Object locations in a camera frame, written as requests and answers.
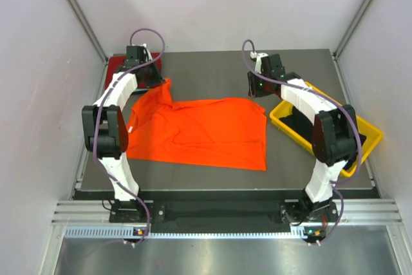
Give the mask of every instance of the orange cloth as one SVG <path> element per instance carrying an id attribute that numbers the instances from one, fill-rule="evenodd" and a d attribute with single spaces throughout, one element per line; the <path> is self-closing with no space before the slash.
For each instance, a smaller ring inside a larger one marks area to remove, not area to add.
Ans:
<path id="1" fill-rule="evenodd" d="M 170 89 L 166 79 L 133 106 L 129 158 L 266 171 L 261 106 L 241 98 L 173 102 Z"/>

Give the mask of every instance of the gray tabletop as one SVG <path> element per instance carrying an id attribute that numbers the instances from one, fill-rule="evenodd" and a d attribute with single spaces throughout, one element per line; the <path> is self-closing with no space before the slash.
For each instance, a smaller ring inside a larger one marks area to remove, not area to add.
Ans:
<path id="1" fill-rule="evenodd" d="M 339 102 L 344 95 L 329 50 L 281 50 L 286 71 L 294 71 Z M 162 75 L 172 80 L 175 101 L 247 97 L 247 69 L 240 52 L 165 53 Z M 130 107 L 138 96 L 132 96 L 124 108 L 127 120 Z M 271 95 L 255 99 L 270 111 L 280 100 Z M 222 167 L 194 166 L 130 160 L 132 174 L 145 190 L 193 189 L 302 189 L 310 180 L 315 158 L 267 122 L 267 171 L 250 171 Z M 357 179 L 345 188 L 370 189 L 371 182 L 363 166 Z M 110 181 L 89 156 L 82 190 L 113 190 Z"/>

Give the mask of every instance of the white backdrop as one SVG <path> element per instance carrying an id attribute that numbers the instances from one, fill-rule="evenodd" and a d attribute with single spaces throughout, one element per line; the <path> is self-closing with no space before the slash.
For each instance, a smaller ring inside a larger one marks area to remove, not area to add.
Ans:
<path id="1" fill-rule="evenodd" d="M 0 8 L 0 273 L 35 274 L 103 65 L 65 0 Z"/>
<path id="2" fill-rule="evenodd" d="M 411 0 L 374 0 L 340 62 L 357 113 L 385 134 L 371 159 L 412 239 L 411 21 Z"/>
<path id="3" fill-rule="evenodd" d="M 161 32 L 168 51 L 334 50 L 362 0 L 77 0 L 108 55 L 124 52 L 136 28 Z M 151 46 L 158 41 L 146 37 Z"/>

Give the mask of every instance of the gray floor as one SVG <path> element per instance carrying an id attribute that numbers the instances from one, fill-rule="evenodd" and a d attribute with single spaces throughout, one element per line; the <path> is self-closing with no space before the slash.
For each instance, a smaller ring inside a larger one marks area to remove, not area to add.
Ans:
<path id="1" fill-rule="evenodd" d="M 334 99 L 344 102 L 344 95 L 329 50 L 270 51 L 281 54 L 286 71 L 295 71 Z M 240 52 L 166 53 L 163 76 L 172 79 L 172 96 L 178 100 L 247 97 L 247 69 Z M 137 96 L 124 109 L 126 118 Z M 270 111 L 280 102 L 275 96 L 256 99 Z M 192 166 L 129 160 L 140 188 L 146 190 L 190 189 L 302 189 L 309 181 L 315 159 L 294 141 L 267 123 L 267 172 L 220 167 Z M 371 188 L 363 166 L 359 176 L 345 188 Z M 88 158 L 82 190 L 113 190 L 109 180 Z"/>
<path id="2" fill-rule="evenodd" d="M 340 227 L 321 247 L 302 240 L 147 240 L 132 249 L 117 242 L 84 259 L 105 242 L 64 240 L 67 263 L 61 253 L 55 275 L 400 274 L 385 227 Z"/>

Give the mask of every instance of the yellow bin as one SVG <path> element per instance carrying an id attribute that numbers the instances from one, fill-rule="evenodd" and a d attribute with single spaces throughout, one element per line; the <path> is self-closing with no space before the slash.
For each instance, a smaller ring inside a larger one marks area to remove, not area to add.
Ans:
<path id="1" fill-rule="evenodd" d="M 323 93 L 322 91 L 318 90 L 315 86 L 311 85 L 310 83 L 306 82 L 306 84 L 313 88 L 314 90 L 318 91 L 319 93 Z M 273 125 L 278 127 L 281 131 L 285 132 L 289 137 L 295 140 L 300 146 L 305 148 L 309 153 L 312 155 L 314 152 L 312 151 L 312 145 L 308 141 L 306 141 L 300 134 L 296 131 L 292 130 L 289 126 L 284 124 L 280 118 L 287 117 L 292 114 L 293 105 L 287 101 L 282 101 L 279 103 L 271 112 L 270 112 L 270 119 L 272 120 Z M 382 140 L 383 132 L 376 128 L 374 125 L 370 124 L 362 117 L 356 116 L 356 120 L 358 123 L 358 130 L 359 133 L 366 136 L 366 140 L 362 146 L 362 162 L 370 155 L 372 150 L 375 146 Z M 341 175 L 346 177 L 351 177 L 354 174 L 356 169 L 356 162 L 346 171 L 342 170 Z"/>

